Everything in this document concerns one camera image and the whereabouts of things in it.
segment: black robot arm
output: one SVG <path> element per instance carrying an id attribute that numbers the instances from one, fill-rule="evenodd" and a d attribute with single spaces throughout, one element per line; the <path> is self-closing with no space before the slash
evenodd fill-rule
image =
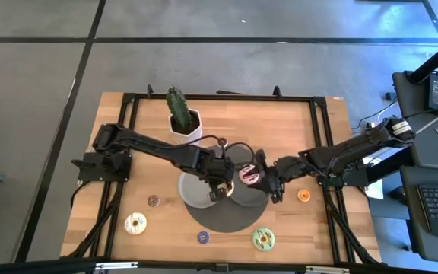
<path id="1" fill-rule="evenodd" d="M 273 203 L 281 202 L 285 183 L 306 175 L 337 177 L 349 164 L 386 147 L 403 148 L 413 143 L 415 133 L 403 119 L 385 119 L 377 127 L 332 147 L 313 148 L 276 160 L 273 166 L 265 162 L 263 150 L 255 153 L 256 166 L 249 174 L 260 174 L 257 183 L 249 187 L 271 194 Z"/>
<path id="2" fill-rule="evenodd" d="M 130 148 L 168 160 L 174 167 L 208 183 L 212 201 L 226 197 L 232 187 L 233 162 L 228 157 L 216 157 L 212 150 L 196 145 L 172 145 L 118 124 L 107 124 L 100 127 L 92 146 L 102 155 L 111 156 Z"/>
<path id="3" fill-rule="evenodd" d="M 260 180 L 249 187 L 271 194 L 273 203 L 281 202 L 285 183 L 304 176 L 336 177 L 346 167 L 381 148 L 402 148 L 414 141 L 414 132 L 403 119 L 389 118 L 374 129 L 332 147 L 313 148 L 266 164 L 263 150 L 255 153 L 255 168 Z M 92 145 L 97 153 L 112 159 L 126 149 L 134 149 L 170 161 L 183 172 L 196 175 L 211 188 L 212 201 L 230 193 L 234 163 L 224 155 L 216 157 L 212 150 L 196 145 L 172 145 L 126 129 L 118 124 L 102 125 Z"/>

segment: small round object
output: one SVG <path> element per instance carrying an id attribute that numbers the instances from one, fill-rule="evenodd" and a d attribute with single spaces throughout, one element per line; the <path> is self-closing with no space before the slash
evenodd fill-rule
<path id="1" fill-rule="evenodd" d="M 217 140 L 218 147 L 227 147 L 227 140 L 225 138 L 219 138 Z"/>
<path id="2" fill-rule="evenodd" d="M 200 244 L 206 244 L 210 241 L 210 239 L 211 239 L 211 236 L 209 235 L 209 233 L 207 233 L 207 231 L 200 231 L 197 234 L 197 241 Z"/>
<path id="3" fill-rule="evenodd" d="M 145 230 L 146 224 L 146 217 L 143 213 L 133 212 L 125 220 L 125 229 L 131 235 L 138 235 Z"/>
<path id="4" fill-rule="evenodd" d="M 252 234 L 252 243 L 260 251 L 268 251 L 275 245 L 275 235 L 267 228 L 258 228 Z"/>
<path id="5" fill-rule="evenodd" d="M 309 202 L 310 200 L 309 190 L 299 190 L 297 193 L 297 198 L 302 202 Z"/>
<path id="6" fill-rule="evenodd" d="M 160 198 L 156 195 L 151 195 L 148 197 L 148 205 L 151 207 L 157 207 L 160 205 Z"/>

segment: small orange disc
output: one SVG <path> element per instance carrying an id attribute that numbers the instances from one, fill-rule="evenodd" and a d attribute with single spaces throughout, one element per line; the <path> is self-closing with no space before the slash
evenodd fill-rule
<path id="1" fill-rule="evenodd" d="M 309 190 L 299 190 L 297 193 L 297 198 L 302 202 L 309 202 L 310 192 Z"/>

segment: metal bracket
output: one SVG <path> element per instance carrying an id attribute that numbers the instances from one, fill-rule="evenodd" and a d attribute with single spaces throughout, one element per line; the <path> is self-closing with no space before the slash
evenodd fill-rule
<path id="1" fill-rule="evenodd" d="M 79 169 L 78 179 L 83 182 L 126 182 L 131 170 L 132 154 L 101 155 L 96 152 L 84 154 L 82 160 L 72 160 Z"/>
<path id="2" fill-rule="evenodd" d="M 121 103 L 128 105 L 129 103 L 131 103 L 133 101 L 133 99 L 135 99 L 135 94 L 133 94 L 133 93 L 125 93 L 122 96 Z"/>
<path id="3" fill-rule="evenodd" d="M 349 274 L 349 269 L 326 266 L 307 266 L 305 273 L 322 273 L 322 274 Z"/>
<path id="4" fill-rule="evenodd" d="M 273 96 L 276 96 L 280 100 L 283 98 L 280 92 L 280 87 L 275 86 L 275 88 L 273 89 Z"/>
<path id="5" fill-rule="evenodd" d="M 366 169 L 373 164 L 364 164 L 362 161 L 353 163 L 340 177 L 332 177 L 325 181 L 326 186 L 356 186 L 368 187 L 370 182 Z"/>
<path id="6" fill-rule="evenodd" d="M 216 272 L 228 273 L 229 272 L 229 263 L 216 263 Z"/>
<path id="7" fill-rule="evenodd" d="M 131 269 L 131 268 L 138 268 L 138 262 L 96 263 L 96 270 Z"/>
<path id="8" fill-rule="evenodd" d="M 153 88 L 151 87 L 151 84 L 149 84 L 147 87 L 146 87 L 146 95 L 148 96 L 148 98 L 151 98 L 151 94 L 153 94 L 154 92 L 153 92 Z"/>
<path id="9" fill-rule="evenodd" d="M 327 107 L 327 102 L 325 101 L 325 97 L 314 96 L 312 97 L 313 101 L 316 102 L 321 107 Z"/>

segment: desk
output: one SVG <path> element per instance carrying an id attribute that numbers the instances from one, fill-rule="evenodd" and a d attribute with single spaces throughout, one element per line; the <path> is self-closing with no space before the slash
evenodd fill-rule
<path id="1" fill-rule="evenodd" d="M 393 74 L 393 82 L 403 116 L 424 110 L 425 84 L 411 84 L 401 72 Z M 424 113 L 408 118 L 408 123 L 417 131 L 435 118 L 434 114 Z M 428 232 L 416 189 L 419 183 L 438 183 L 438 135 L 434 127 L 438 128 L 438 122 L 418 134 L 410 148 L 405 148 L 376 166 L 368 168 L 367 175 L 368 180 L 373 182 L 400 169 L 408 202 L 409 232 L 414 252 L 426 260 L 438 261 L 438 237 Z"/>
<path id="2" fill-rule="evenodd" d="M 122 96 L 121 93 L 103 94 L 90 141 L 94 140 L 101 124 L 117 121 Z M 203 135 L 223 136 L 229 143 L 247 142 L 255 150 L 264 148 L 269 164 L 279 157 L 296 155 L 299 151 L 315 147 L 309 104 L 306 103 L 188 100 L 188 105 L 200 111 Z M 344 100 L 327 98 L 327 105 L 334 143 L 350 138 Z M 164 100 L 140 100 L 135 131 L 173 142 L 167 126 L 168 115 L 169 110 Z M 213 144 L 210 140 L 204 140 L 201 146 Z M 314 178 L 304 177 L 290 182 L 286 187 L 284 201 L 278 204 L 270 202 L 263 215 L 250 227 L 228 234 L 208 231 L 211 242 L 201 245 L 196 236 L 205 228 L 193 220 L 179 196 L 177 180 L 180 171 L 167 161 L 134 152 L 131 172 L 124 186 L 119 209 L 111 256 L 115 260 L 332 263 L 322 190 Z M 102 183 L 90 183 L 75 197 L 62 255 L 72 252 L 94 225 L 102 189 Z M 300 189 L 311 192 L 312 198 L 308 203 L 297 200 L 296 194 Z M 160 197 L 157 208 L 147 204 L 147 198 L 153 194 Z M 366 197 L 355 188 L 347 188 L 344 189 L 344 198 L 351 229 L 371 256 L 380 260 Z M 146 215 L 148 226 L 143 234 L 131 236 L 122 227 L 131 212 Z M 263 253 L 252 245 L 251 235 L 258 227 L 270 228 L 275 233 L 276 244 L 273 250 Z M 345 260 L 340 229 L 337 233 L 341 258 Z M 103 254 L 106 235 L 104 228 L 98 255 Z"/>
<path id="3" fill-rule="evenodd" d="M 412 244 L 414 251 L 426 260 L 438 261 L 438 237 L 429 233 L 427 222 L 425 221 L 424 210 L 418 198 L 418 184 L 438 183 L 438 170 L 421 167 L 401 167 L 401 178 L 407 196 L 408 211 L 410 212 L 410 223 Z"/>

